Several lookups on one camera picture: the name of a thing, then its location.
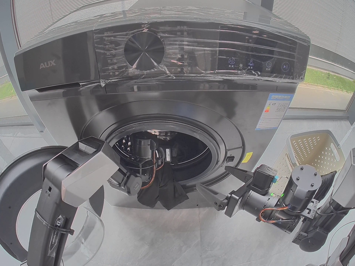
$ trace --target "qr code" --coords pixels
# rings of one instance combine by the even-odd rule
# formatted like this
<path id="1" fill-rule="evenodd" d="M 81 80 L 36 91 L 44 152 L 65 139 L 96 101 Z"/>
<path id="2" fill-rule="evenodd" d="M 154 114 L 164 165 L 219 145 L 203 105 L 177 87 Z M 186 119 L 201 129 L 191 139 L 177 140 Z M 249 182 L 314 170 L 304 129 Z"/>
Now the qr code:
<path id="1" fill-rule="evenodd" d="M 288 106 L 288 102 L 286 103 L 279 103 L 279 105 L 277 106 L 276 110 L 275 110 L 275 113 L 278 113 L 278 112 L 285 112 L 286 109 L 287 109 L 287 106 Z"/>

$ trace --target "beige laundry basket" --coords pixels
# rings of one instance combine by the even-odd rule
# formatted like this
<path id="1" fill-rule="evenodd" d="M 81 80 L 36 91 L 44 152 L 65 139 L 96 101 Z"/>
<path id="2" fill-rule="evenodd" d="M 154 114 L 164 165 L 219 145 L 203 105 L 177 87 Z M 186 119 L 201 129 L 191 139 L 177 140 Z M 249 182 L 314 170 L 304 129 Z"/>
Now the beige laundry basket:
<path id="1" fill-rule="evenodd" d="M 325 175 L 339 171 L 344 162 L 343 151 L 331 131 L 317 130 L 291 135 L 273 165 L 281 179 L 270 191 L 280 197 L 295 166 L 310 165 L 320 175 Z"/>

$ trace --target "play/pause button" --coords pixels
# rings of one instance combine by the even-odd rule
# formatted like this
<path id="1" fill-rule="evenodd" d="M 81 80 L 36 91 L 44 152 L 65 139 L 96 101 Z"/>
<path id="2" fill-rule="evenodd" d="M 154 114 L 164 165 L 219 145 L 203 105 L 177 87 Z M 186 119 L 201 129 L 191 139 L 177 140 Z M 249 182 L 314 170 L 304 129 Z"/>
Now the play/pause button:
<path id="1" fill-rule="evenodd" d="M 282 63 L 281 69 L 282 69 L 282 71 L 284 71 L 284 72 L 289 71 L 289 69 L 290 69 L 290 64 L 289 64 L 289 62 L 284 62 L 284 63 Z"/>

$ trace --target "aux logo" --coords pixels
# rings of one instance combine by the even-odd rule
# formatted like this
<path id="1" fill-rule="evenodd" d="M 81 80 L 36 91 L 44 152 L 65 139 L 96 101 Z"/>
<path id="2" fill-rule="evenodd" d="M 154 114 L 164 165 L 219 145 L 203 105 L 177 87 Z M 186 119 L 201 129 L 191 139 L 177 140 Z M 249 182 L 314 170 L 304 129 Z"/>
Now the aux logo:
<path id="1" fill-rule="evenodd" d="M 55 66 L 54 60 L 41 63 L 41 66 L 39 66 L 39 69 L 48 68 L 50 66 Z"/>

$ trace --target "grass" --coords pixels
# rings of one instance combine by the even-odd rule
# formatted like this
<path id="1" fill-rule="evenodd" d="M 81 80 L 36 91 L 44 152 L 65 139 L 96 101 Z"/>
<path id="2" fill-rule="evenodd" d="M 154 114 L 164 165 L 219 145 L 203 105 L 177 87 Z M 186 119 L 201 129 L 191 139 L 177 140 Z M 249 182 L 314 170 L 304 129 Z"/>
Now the grass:
<path id="1" fill-rule="evenodd" d="M 353 93 L 355 91 L 355 81 L 313 68 L 307 68 L 305 83 L 320 85 L 348 93 Z"/>
<path id="2" fill-rule="evenodd" d="M 0 85 L 0 100 L 8 96 L 16 95 L 11 82 Z"/>

